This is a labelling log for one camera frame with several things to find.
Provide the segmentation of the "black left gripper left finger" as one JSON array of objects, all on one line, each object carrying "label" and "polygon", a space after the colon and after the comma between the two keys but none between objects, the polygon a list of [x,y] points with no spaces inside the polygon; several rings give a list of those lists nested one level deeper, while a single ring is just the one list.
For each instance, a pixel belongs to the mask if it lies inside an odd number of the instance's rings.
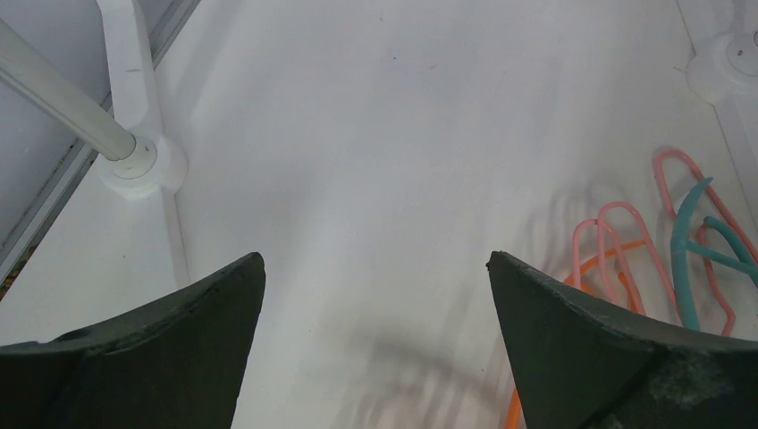
[{"label": "black left gripper left finger", "polygon": [[252,252],[48,342],[1,349],[4,428],[228,428],[265,295]]}]

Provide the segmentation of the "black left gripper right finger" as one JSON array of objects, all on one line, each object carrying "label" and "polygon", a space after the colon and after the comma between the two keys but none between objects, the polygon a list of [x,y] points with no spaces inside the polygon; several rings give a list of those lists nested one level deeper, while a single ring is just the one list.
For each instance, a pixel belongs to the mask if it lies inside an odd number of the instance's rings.
[{"label": "black left gripper right finger", "polygon": [[634,314],[505,252],[487,268],[528,427],[756,427],[755,342]]}]

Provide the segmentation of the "teal plastic hanger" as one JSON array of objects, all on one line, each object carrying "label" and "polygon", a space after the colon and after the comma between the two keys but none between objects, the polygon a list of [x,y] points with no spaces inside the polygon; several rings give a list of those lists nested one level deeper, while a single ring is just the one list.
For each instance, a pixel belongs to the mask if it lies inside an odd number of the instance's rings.
[{"label": "teal plastic hanger", "polygon": [[690,224],[698,201],[706,193],[712,180],[712,177],[706,177],[700,180],[688,192],[678,210],[670,239],[672,281],[680,318],[685,328],[698,332],[701,331],[701,325],[697,316],[695,301],[691,291],[691,282],[689,280],[689,265],[687,260],[689,253],[705,257],[719,265],[744,273],[750,277],[754,285],[757,285],[757,264],[749,252],[747,245],[737,233],[736,227],[730,226],[728,223],[712,216],[706,216],[703,219],[703,223],[706,226],[713,228],[727,241],[736,258],[724,255],[719,251],[689,239]]}]

